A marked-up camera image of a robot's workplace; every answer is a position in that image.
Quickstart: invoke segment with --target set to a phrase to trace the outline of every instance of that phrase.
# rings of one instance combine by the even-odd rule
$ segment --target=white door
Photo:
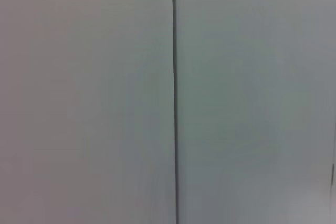
[[[0,223],[175,223],[172,0],[0,0]]]
[[[330,221],[336,0],[177,0],[180,223]]]

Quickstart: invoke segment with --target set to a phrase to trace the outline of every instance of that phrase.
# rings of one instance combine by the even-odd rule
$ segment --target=gray surface
[[[329,223],[336,0],[177,0],[180,223]]]
[[[0,223],[175,223],[171,0],[0,0]]]

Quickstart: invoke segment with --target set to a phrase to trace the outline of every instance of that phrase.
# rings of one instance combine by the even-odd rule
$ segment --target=cabinet door
[[[175,223],[172,0],[0,0],[0,222]]]
[[[177,0],[182,224],[330,221],[336,0]]]

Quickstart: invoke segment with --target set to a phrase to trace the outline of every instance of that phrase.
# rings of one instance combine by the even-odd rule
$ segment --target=white cabinet
[[[0,0],[0,223],[175,223],[172,0]]]
[[[181,224],[329,223],[335,17],[336,0],[177,0]]]

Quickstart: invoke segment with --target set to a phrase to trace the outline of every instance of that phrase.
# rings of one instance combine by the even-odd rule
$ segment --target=vertical edge
[[[175,208],[176,224],[180,224],[180,197],[179,197],[179,150],[178,150],[178,123],[177,123],[177,45],[176,45],[176,0],[173,3],[173,75],[174,75],[174,145],[175,145]]]

